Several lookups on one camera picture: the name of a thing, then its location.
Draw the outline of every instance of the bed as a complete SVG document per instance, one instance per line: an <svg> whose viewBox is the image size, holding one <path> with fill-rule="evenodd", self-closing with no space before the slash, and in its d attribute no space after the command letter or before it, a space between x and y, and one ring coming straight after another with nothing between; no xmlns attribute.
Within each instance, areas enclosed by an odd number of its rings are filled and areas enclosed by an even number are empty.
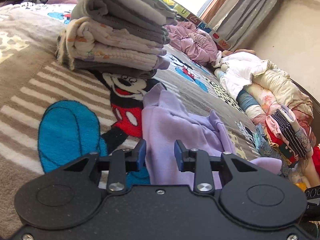
<svg viewBox="0 0 320 240"><path fill-rule="evenodd" d="M92 73L69 71L55 61L56 40L70 18L72 4L22 3L0 8L0 235L8 237L21 225L15 213L15 192L24 183L81 155L59 149L63 132L46 136L44 130L60 116L45 118L53 104L81 104L90 120L90 138L112 151L132 148L136 131L119 134L114 106L141 111L142 97L161 82L191 113L208 116L214 109L224 122L237 154L247 160L260 157L254 142L255 126L238 104L223 90L216 77L185 54L166 45L168 70L159 70L149 80L108 75L102 84ZM76 131L75 136L87 131Z"/></svg>

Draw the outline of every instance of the mickey mouse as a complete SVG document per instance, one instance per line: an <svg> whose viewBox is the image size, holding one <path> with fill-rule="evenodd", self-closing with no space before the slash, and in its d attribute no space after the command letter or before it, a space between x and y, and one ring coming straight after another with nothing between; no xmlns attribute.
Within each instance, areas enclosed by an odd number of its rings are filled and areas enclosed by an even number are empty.
<svg viewBox="0 0 320 240"><path fill-rule="evenodd" d="M110 104L117 118L117 122L112 125L111 129L101 135L108 146L108 153L111 153L128 136L142 138L142 99L159 81L96 71L92 73L110 90Z"/></svg>

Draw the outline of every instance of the pile of clothes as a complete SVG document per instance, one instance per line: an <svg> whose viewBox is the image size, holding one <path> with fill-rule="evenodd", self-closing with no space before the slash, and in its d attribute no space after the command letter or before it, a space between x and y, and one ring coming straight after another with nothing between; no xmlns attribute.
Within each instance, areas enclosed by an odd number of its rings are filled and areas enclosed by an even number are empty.
<svg viewBox="0 0 320 240"><path fill-rule="evenodd" d="M316 138L310 127L309 96L287 72L252 51L219 52L215 67L222 87L256 125L261 156L280 159L282 175L303 190L320 185L313 161Z"/></svg>
<svg viewBox="0 0 320 240"><path fill-rule="evenodd" d="M169 31L171 46L202 66L215 65L218 49L207 32L192 22L178 22L176 26L166 25L165 28Z"/></svg>
<svg viewBox="0 0 320 240"><path fill-rule="evenodd" d="M176 11L159 0L77 0L58 38L57 60L70 70L87 69L151 78L167 69L163 25Z"/></svg>

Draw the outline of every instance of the curtain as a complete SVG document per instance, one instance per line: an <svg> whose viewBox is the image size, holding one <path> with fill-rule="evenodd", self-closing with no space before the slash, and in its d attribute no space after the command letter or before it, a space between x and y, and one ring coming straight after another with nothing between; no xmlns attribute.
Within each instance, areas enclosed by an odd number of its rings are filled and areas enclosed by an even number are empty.
<svg viewBox="0 0 320 240"><path fill-rule="evenodd" d="M278 0L239 0L215 29L230 45L238 46L262 23Z"/></svg>

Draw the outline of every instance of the silver bolt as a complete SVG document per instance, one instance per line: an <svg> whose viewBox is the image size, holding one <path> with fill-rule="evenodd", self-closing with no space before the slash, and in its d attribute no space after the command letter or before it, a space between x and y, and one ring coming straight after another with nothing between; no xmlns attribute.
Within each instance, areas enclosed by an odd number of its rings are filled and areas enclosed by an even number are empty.
<svg viewBox="0 0 320 240"><path fill-rule="evenodd" d="M158 189L156 192L158 195L163 195L165 193L163 189Z"/></svg>
<svg viewBox="0 0 320 240"><path fill-rule="evenodd" d="M200 191L203 191L203 192L210 191L210 190L212 190L212 185L209 183L200 183L197 186L197 189Z"/></svg>
<svg viewBox="0 0 320 240"><path fill-rule="evenodd" d="M33 236L30 234L24 234L22 240L33 240Z"/></svg>
<svg viewBox="0 0 320 240"><path fill-rule="evenodd" d="M124 189L124 185L121 184L120 182L116 182L116 183L111 183L109 185L109 189L112 191L120 191Z"/></svg>
<svg viewBox="0 0 320 240"><path fill-rule="evenodd" d="M298 240L298 237L296 235L289 235L287 240Z"/></svg>

